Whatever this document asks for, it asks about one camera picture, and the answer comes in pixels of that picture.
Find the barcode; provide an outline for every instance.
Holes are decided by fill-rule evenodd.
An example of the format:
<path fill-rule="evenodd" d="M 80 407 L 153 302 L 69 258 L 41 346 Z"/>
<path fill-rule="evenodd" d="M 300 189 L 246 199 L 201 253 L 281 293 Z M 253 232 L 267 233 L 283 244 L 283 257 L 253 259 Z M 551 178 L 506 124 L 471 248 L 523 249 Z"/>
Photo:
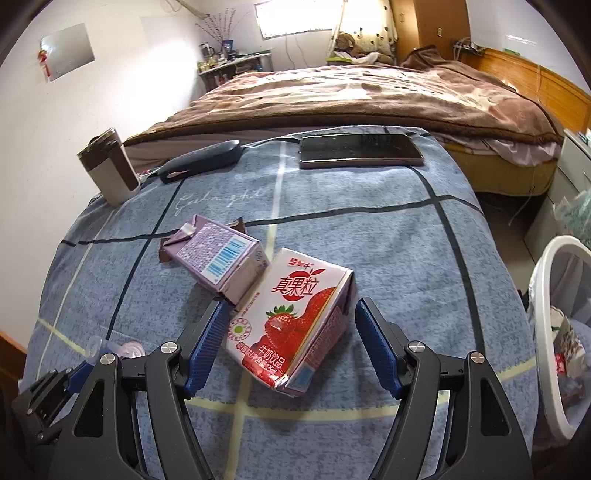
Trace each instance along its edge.
<path fill-rule="evenodd" d="M 213 284 L 217 284 L 236 259 L 240 257 L 240 254 L 244 252 L 248 244 L 249 242 L 246 239 L 234 235 L 203 269 L 202 275 Z"/>

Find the power cord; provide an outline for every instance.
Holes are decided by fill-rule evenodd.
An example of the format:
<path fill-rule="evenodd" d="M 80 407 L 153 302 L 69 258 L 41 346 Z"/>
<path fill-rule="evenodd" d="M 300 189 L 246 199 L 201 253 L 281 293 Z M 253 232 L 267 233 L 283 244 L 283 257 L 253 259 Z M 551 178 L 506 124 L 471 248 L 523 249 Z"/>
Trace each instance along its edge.
<path fill-rule="evenodd" d="M 287 50 L 287 35 L 285 36 L 285 54 L 287 55 L 287 58 L 290 59 L 290 62 L 294 66 L 294 70 L 295 70 L 296 69 L 296 64 L 291 59 L 289 50 Z"/>
<path fill-rule="evenodd" d="M 170 5 L 170 8 L 171 8 L 171 9 L 172 9 L 172 11 L 173 11 L 173 12 L 175 12 L 175 13 L 176 13 L 176 12 L 178 12 L 178 11 L 180 11 L 180 10 L 182 9 L 182 7 L 183 7 L 181 4 L 179 4 L 179 5 L 178 5 L 178 8 L 175 10 L 175 9 L 174 9 L 174 7 L 173 7 L 173 5 L 172 5 L 172 3 L 170 2 L 170 0 L 166 0 L 166 3 L 168 3 L 168 4 Z"/>
<path fill-rule="evenodd" d="M 301 59 L 304 60 L 304 64 L 306 65 L 307 68 L 310 68 L 310 65 L 308 65 L 308 62 L 306 62 L 306 57 L 304 57 L 304 51 L 301 49 L 299 42 L 297 41 L 297 37 L 296 34 L 293 34 L 294 39 L 295 39 L 295 44 L 297 45 L 297 47 L 300 49 L 300 53 L 301 53 Z"/>
<path fill-rule="evenodd" d="M 460 60 L 460 55 L 462 54 L 462 47 L 464 46 L 464 42 L 466 40 L 470 40 L 470 37 L 464 37 L 461 40 L 458 40 L 453 44 L 453 59 L 455 61 Z"/>
<path fill-rule="evenodd" d="M 259 145 L 262 145 L 263 143 L 267 143 L 267 142 L 287 142 L 287 143 L 300 143 L 300 139 L 299 138 L 293 138 L 293 137 L 274 137 L 274 138 L 266 138 L 264 140 L 259 140 L 258 142 L 252 143 L 250 145 L 245 145 L 244 149 L 246 148 L 254 148 L 254 147 L 258 147 Z"/>

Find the wooden wardrobe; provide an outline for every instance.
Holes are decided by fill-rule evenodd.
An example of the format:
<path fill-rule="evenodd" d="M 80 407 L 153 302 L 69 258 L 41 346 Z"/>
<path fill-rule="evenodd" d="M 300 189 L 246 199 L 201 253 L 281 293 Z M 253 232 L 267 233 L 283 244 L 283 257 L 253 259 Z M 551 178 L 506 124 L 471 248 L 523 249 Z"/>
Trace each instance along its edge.
<path fill-rule="evenodd" d="M 399 63 L 415 48 L 432 44 L 451 60 L 452 41 L 470 36 L 466 0 L 390 0 L 390 5 L 398 31 Z"/>

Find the blue blanket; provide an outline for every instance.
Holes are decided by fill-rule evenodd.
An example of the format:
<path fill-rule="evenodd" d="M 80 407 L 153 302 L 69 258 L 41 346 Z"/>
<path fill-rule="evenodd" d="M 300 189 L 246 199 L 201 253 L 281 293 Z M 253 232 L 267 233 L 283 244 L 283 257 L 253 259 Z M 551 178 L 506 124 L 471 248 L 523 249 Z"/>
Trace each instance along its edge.
<path fill-rule="evenodd" d="M 466 178 L 422 129 L 323 132 L 385 130 L 410 135 L 424 167 L 300 170 L 298 145 L 270 141 L 231 168 L 171 184 L 150 179 L 119 208 L 92 202 L 57 248 L 23 385 L 77 365 L 90 335 L 138 340 L 147 352 L 176 339 L 212 294 L 184 268 L 158 262 L 159 239 L 194 213 L 222 223 L 244 217 L 269 254 L 287 247 L 353 269 L 357 295 L 372 297 L 409 339 L 445 355 L 484 353 L 531 446 L 534 344 Z M 437 464 L 448 397 L 440 394 L 422 476 Z M 379 386 L 353 322 L 300 398 L 266 389 L 220 350 L 205 388 L 188 401 L 219 480 L 366 479 L 397 405 Z M 138 406 L 148 468 L 162 478 L 145 395 Z"/>

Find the wooden bed frame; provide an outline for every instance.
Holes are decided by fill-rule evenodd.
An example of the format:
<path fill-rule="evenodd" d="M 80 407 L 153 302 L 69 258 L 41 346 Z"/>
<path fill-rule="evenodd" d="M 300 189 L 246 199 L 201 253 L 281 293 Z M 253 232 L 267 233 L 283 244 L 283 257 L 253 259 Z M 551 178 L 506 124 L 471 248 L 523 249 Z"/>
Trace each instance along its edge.
<path fill-rule="evenodd" d="M 0 389 L 8 401 L 18 395 L 26 359 L 27 350 L 0 330 Z"/>
<path fill-rule="evenodd" d="M 483 57 L 464 55 L 470 67 L 500 78 L 526 97 L 538 101 L 565 128 L 586 132 L 591 127 L 591 96 L 571 81 L 517 55 L 492 48 Z"/>

